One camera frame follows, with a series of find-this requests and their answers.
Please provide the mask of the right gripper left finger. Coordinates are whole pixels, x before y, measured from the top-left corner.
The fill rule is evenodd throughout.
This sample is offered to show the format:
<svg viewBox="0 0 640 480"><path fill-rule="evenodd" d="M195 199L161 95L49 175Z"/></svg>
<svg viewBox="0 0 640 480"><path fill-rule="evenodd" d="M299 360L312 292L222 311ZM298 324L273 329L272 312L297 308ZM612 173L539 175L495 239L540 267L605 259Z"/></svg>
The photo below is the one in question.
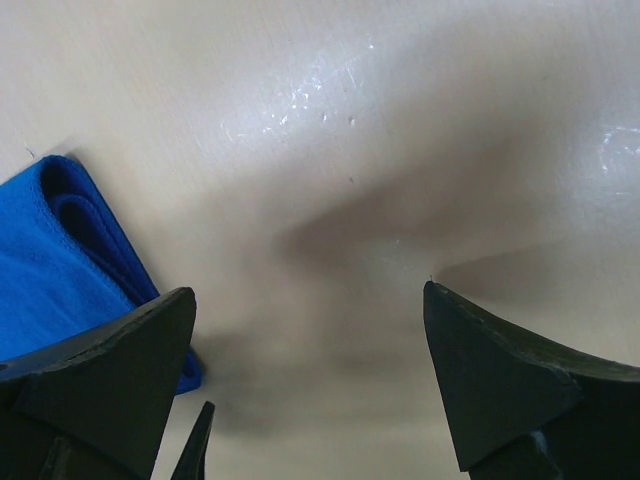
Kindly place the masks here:
<svg viewBox="0 0 640 480"><path fill-rule="evenodd" d="M2 361L2 478L150 478L195 316L181 287Z"/></svg>

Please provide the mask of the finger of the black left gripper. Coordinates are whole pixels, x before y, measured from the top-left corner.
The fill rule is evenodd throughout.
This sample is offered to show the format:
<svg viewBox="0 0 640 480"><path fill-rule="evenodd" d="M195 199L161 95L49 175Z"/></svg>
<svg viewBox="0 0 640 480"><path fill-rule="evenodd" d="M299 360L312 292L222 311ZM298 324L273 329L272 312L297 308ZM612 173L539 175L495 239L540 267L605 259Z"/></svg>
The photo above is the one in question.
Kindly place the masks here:
<svg viewBox="0 0 640 480"><path fill-rule="evenodd" d="M214 413L215 405L206 401L171 475L171 480L205 479L205 458Z"/></svg>

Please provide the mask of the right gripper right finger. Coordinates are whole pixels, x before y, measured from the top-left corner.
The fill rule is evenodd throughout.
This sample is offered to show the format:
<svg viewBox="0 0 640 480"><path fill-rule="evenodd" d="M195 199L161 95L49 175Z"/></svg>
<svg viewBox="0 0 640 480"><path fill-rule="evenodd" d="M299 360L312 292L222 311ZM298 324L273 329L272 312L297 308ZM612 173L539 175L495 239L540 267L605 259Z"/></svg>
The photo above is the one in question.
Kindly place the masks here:
<svg viewBox="0 0 640 480"><path fill-rule="evenodd" d="M638 368L549 340L433 281L423 316L461 471L638 472Z"/></svg>

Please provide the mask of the blue towel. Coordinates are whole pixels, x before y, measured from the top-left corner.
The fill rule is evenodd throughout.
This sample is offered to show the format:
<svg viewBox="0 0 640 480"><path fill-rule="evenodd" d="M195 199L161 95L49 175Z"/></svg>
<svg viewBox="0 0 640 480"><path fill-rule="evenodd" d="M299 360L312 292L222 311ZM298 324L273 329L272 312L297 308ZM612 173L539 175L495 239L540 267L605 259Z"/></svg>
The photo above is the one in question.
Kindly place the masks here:
<svg viewBox="0 0 640 480"><path fill-rule="evenodd" d="M2 184L2 359L96 328L158 295L79 162L49 155Z"/></svg>

